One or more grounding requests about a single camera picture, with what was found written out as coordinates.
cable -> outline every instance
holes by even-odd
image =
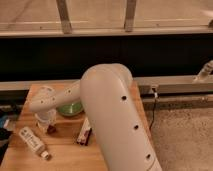
[[[152,91],[154,92],[154,105],[153,105],[153,108],[152,108],[152,121],[149,125],[149,130],[151,131],[152,130],[152,125],[153,123],[155,122],[155,109],[156,109],[156,104],[157,104],[157,98],[158,98],[158,93],[157,93],[157,90],[156,88],[152,88]]]

hole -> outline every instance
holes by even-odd
[[[135,125],[135,126],[134,126],[134,129],[135,129],[135,130],[137,130],[138,128],[139,128],[139,126],[138,126],[138,125]]]
[[[127,97],[126,97],[126,96],[122,96],[121,99],[122,99],[123,101],[125,101],[125,100],[127,99]]]
[[[151,158],[151,154],[148,154],[147,156],[146,156],[146,160],[149,160]]]

black wall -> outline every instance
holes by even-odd
[[[1,38],[0,81],[74,79],[98,63],[133,76],[191,75],[213,59],[213,34]]]

metal pole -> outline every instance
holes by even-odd
[[[213,20],[209,22],[209,28],[213,28]]]
[[[135,9],[137,0],[127,0],[126,17],[124,29],[126,32],[131,32],[134,26]]]
[[[56,0],[56,2],[61,19],[62,31],[64,34],[70,34],[72,32],[72,26],[69,19],[66,0]]]

wooden table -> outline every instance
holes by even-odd
[[[50,84],[56,90],[62,89],[67,84]],[[46,135],[36,126],[36,121],[32,112],[28,109],[28,103],[33,94],[42,85],[32,85],[28,93],[23,110],[20,114],[16,128],[11,137],[9,147],[5,153],[0,170],[7,171],[105,171],[107,170],[98,144],[92,134],[88,146],[76,144],[76,139],[80,132],[85,114],[65,118],[57,114],[57,132]],[[134,82],[130,92],[141,116],[143,125],[151,140],[148,123],[140,98],[137,84]],[[45,161],[41,157],[33,154],[26,144],[18,136],[19,130],[29,126],[35,134],[41,138],[49,153],[52,155],[50,161]]]

